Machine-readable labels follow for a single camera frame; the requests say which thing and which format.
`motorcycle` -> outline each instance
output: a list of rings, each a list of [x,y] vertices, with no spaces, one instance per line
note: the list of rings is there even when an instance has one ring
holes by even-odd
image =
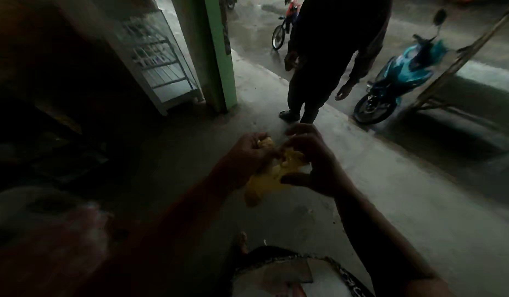
[[[227,0],[227,8],[233,10],[238,0]]]
[[[279,20],[284,20],[281,25],[278,25],[273,31],[273,36],[271,38],[271,44],[273,46],[273,50],[279,50],[282,45],[284,45],[284,40],[286,39],[286,33],[290,32],[290,25],[295,24],[298,18],[298,10],[300,9],[300,4],[297,3],[297,0],[284,0],[284,4],[288,5],[288,9],[286,11],[286,16],[278,17]]]
[[[417,44],[407,48],[402,55],[390,58],[375,81],[368,82],[367,94],[355,105],[353,112],[358,123],[370,125],[385,120],[401,104],[403,94],[423,85],[434,75],[427,67],[439,64],[447,53],[443,40],[434,43],[446,17],[445,10],[439,10],[433,20],[438,27],[436,36],[424,39],[414,34]]]

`sidewalk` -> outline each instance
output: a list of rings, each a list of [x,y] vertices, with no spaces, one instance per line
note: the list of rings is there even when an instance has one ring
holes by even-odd
[[[287,109],[288,82],[234,52],[233,62],[238,108],[243,111],[234,117],[269,131],[281,143],[286,126],[277,114]],[[359,189],[456,294],[509,296],[509,220],[494,212],[497,206],[393,150],[329,105],[320,110],[315,125]],[[229,211],[224,213],[236,213],[250,242],[260,245],[265,239],[303,253],[330,255],[370,286],[343,235],[333,202],[318,196],[307,189],[292,189],[268,197],[253,210],[228,203]],[[231,218],[217,225],[228,222]]]
[[[235,51],[232,59],[238,106],[219,116],[202,104],[169,111],[159,132],[140,146],[135,171],[106,188],[115,213],[131,213],[143,220],[156,217],[207,175],[243,133],[269,132],[277,144],[284,142],[288,125],[277,114],[287,109],[288,81]],[[431,167],[354,126],[329,105],[320,110],[315,124],[359,189],[454,293],[509,296],[508,209],[460,190]],[[180,272],[183,281],[167,291],[176,295],[210,292],[230,242],[241,230],[248,234],[250,249],[267,243],[330,256],[372,287],[331,199],[292,188],[267,195],[262,205],[247,208],[243,195],[239,190],[227,200]]]

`motorcycle wheel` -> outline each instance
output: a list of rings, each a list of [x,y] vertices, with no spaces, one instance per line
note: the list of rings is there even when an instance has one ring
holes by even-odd
[[[373,99],[373,96],[366,94],[355,105],[353,116],[359,124],[372,125],[382,122],[388,118],[397,107],[396,101],[389,104],[382,104],[379,102],[377,103],[377,106],[375,106],[374,103],[370,102],[371,99]]]
[[[284,31],[284,26],[279,25],[273,31],[273,37],[271,39],[271,44],[273,45],[273,50],[278,50],[284,45],[284,40],[286,39],[286,33]]]

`blue motorcycle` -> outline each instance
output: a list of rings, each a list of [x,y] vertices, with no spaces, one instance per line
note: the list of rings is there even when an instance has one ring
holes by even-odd
[[[438,27],[445,21],[447,13],[439,10],[434,17]],[[409,47],[399,57],[392,57],[377,74],[374,82],[368,82],[367,94],[359,100],[354,109],[355,120],[363,125],[379,123],[388,118],[401,104],[401,96],[427,82],[433,71],[427,69],[439,64],[447,49],[443,40],[434,43],[438,35],[424,39],[413,36],[417,44]]]

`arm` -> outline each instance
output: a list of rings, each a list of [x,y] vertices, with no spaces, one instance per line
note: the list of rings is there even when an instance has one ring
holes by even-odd
[[[292,146],[311,160],[310,174],[282,177],[335,199],[344,230],[370,274],[378,296],[451,296],[447,285],[353,185],[315,126],[298,124],[288,132]]]
[[[276,152],[257,149],[264,133],[245,134],[200,183],[170,206],[145,234],[129,238],[124,251],[106,263],[76,295],[144,296],[175,280],[227,195],[243,186]]]
[[[370,28],[364,30],[364,37],[362,43],[359,45],[350,77],[346,84],[337,92],[335,100],[342,100],[350,94],[352,88],[359,83],[359,80],[368,74],[374,64],[375,58],[379,52],[381,52],[390,18],[392,2],[390,0],[384,0],[383,5],[384,7],[382,9],[378,7],[378,11],[376,11],[378,17],[372,22]]]

